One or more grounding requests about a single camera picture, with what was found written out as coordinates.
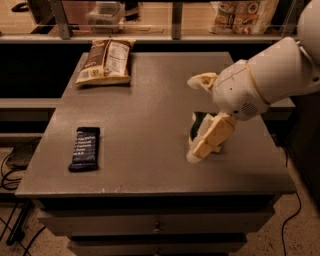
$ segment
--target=chip bag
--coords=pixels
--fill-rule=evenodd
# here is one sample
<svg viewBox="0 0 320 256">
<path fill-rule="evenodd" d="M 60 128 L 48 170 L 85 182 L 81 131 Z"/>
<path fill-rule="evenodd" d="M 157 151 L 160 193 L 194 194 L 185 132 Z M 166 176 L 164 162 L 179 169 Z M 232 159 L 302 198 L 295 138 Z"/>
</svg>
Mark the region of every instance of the chip bag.
<svg viewBox="0 0 320 256">
<path fill-rule="evenodd" d="M 129 58 L 133 40 L 93 40 L 76 84 L 107 85 L 130 83 Z"/>
<path fill-rule="evenodd" d="M 271 23 L 279 0 L 220 1 L 210 32 L 261 35 Z"/>
</svg>

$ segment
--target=cabinet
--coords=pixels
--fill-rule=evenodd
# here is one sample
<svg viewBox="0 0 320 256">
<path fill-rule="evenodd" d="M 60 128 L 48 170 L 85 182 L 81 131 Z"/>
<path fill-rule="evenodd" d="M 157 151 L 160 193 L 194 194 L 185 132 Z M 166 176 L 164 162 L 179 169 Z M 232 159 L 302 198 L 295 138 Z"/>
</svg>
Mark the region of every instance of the cabinet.
<svg viewBox="0 0 320 256">
<path fill-rule="evenodd" d="M 295 192 L 261 117 L 240 122 L 220 154 L 186 160 L 192 113 L 216 111 L 186 81 L 220 72 L 228 53 L 133 53 L 130 86 L 79 87 L 86 56 L 16 192 L 77 255 L 227 254 Z M 98 170 L 68 171 L 79 126 L 101 128 Z"/>
</svg>

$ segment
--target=black cable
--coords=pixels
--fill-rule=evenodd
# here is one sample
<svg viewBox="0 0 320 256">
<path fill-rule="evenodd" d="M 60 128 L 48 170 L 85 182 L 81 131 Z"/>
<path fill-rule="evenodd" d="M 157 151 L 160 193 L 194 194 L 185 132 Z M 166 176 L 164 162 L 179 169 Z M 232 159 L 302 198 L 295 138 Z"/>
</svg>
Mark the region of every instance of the black cable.
<svg viewBox="0 0 320 256">
<path fill-rule="evenodd" d="M 7 229 L 9 229 L 9 231 L 11 232 L 11 234 L 14 234 L 12 229 L 9 227 L 9 225 L 0 217 L 0 221 L 6 226 Z M 20 246 L 24 249 L 24 251 L 27 250 L 27 248 L 20 242 L 20 241 L 17 241 Z"/>
<path fill-rule="evenodd" d="M 23 256 L 26 256 L 27 254 L 29 254 L 28 251 L 29 251 L 31 245 L 34 243 L 34 241 L 37 239 L 37 237 L 38 237 L 38 236 L 42 233 L 42 231 L 45 230 L 45 229 L 46 229 L 46 227 L 43 226 L 43 227 L 37 232 L 37 234 L 35 234 L 35 236 L 31 239 L 30 243 L 28 244 L 27 248 L 25 249 Z"/>
<path fill-rule="evenodd" d="M 282 147 L 285 155 L 286 155 L 286 167 L 288 167 L 288 160 L 289 160 L 289 155 L 288 155 L 288 151 L 285 147 Z"/>
<path fill-rule="evenodd" d="M 16 202 L 16 203 L 14 204 L 14 207 L 13 207 L 13 209 L 12 209 L 12 211 L 11 211 L 11 214 L 10 214 L 10 216 L 9 216 L 9 219 L 8 219 L 8 221 L 6 222 L 7 225 L 6 225 L 5 228 L 3 229 L 2 234 L 1 234 L 1 236 L 0 236 L 0 242 L 1 242 L 2 238 L 4 237 L 4 234 L 5 234 L 6 231 L 7 231 L 8 225 L 9 225 L 9 223 L 10 223 L 12 217 L 13 217 L 14 212 L 16 211 L 16 209 L 17 209 L 17 207 L 18 207 L 18 204 L 19 204 L 19 202 Z"/>
<path fill-rule="evenodd" d="M 286 244 L 284 241 L 284 227 L 288 223 L 289 220 L 293 219 L 294 217 L 296 217 L 299 214 L 299 212 L 301 211 L 301 208 L 302 208 L 301 199 L 300 199 L 299 194 L 297 192 L 296 192 L 296 195 L 297 195 L 298 201 L 299 201 L 299 209 L 297 210 L 296 213 L 294 213 L 292 216 L 290 216 L 288 219 L 286 219 L 286 221 L 282 224 L 282 228 L 281 228 L 281 238 L 282 238 L 284 256 L 287 255 Z"/>
<path fill-rule="evenodd" d="M 1 180 L 1 186 L 2 188 L 6 190 L 16 190 L 19 186 L 19 183 L 21 181 L 21 178 L 17 179 L 10 179 L 8 178 L 11 174 L 18 172 L 18 171 L 24 171 L 20 169 L 13 169 L 8 171 L 5 175 L 3 175 L 2 180 Z"/>
<path fill-rule="evenodd" d="M 41 137 L 37 137 L 35 139 L 32 139 L 28 142 L 26 142 L 25 144 L 21 145 L 20 147 L 14 149 L 10 154 L 8 154 L 3 160 L 2 160 L 2 163 L 1 163 L 1 166 L 0 166 L 0 173 L 1 173 L 1 176 L 2 176 L 2 180 L 1 180 L 1 185 L 0 185 L 0 188 L 3 187 L 4 189 L 6 190 L 15 190 L 18 188 L 18 185 L 21 181 L 21 179 L 9 179 L 8 176 L 16 171 L 22 171 L 22 170 L 18 170 L 18 169 L 13 169 L 13 170 L 10 170 L 8 173 L 4 174 L 3 173 L 3 165 L 4 163 L 7 161 L 7 159 L 14 155 L 17 151 L 23 149 L 24 147 L 28 146 L 29 144 L 31 144 L 32 142 L 36 141 L 36 140 L 39 140 L 41 139 Z"/>
<path fill-rule="evenodd" d="M 27 3 L 19 3 L 11 8 L 12 12 L 27 12 L 29 11 Z"/>
</svg>

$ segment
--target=drawer front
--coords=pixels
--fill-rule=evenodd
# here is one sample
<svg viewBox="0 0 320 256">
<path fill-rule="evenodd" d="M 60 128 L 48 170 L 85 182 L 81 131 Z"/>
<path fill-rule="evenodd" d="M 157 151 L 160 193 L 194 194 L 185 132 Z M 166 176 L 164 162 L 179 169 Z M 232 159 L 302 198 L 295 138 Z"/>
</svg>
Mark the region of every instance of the drawer front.
<svg viewBox="0 0 320 256">
<path fill-rule="evenodd" d="M 57 236 L 248 233 L 259 230 L 273 213 L 272 208 L 259 213 L 120 216 L 87 216 L 81 211 L 38 218 Z"/>
<path fill-rule="evenodd" d="M 161 238 L 133 238 L 133 240 L 104 238 L 100 241 L 71 241 L 68 248 L 78 256 L 116 256 L 116 255 L 201 255 L 230 253 L 239 250 L 245 244 L 245 238 L 238 235 L 231 238 L 210 239 L 210 235 L 194 235 L 194 239 L 185 236 Z"/>
</svg>

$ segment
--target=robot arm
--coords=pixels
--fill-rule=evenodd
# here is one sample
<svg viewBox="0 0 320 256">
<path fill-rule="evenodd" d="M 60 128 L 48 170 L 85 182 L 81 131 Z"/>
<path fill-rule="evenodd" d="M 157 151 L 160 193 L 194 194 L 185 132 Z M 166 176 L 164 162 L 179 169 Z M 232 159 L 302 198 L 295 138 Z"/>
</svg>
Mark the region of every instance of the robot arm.
<svg viewBox="0 0 320 256">
<path fill-rule="evenodd" d="M 188 80 L 192 88 L 209 92 L 220 111 L 212 117 L 210 126 L 206 125 L 206 131 L 200 126 L 187 155 L 190 162 L 198 162 L 214 151 L 232 134 L 237 121 L 262 114 L 281 99 L 320 91 L 319 14 L 320 0 L 312 0 L 298 22 L 300 41 L 286 37 L 219 75 L 205 73 Z"/>
</svg>

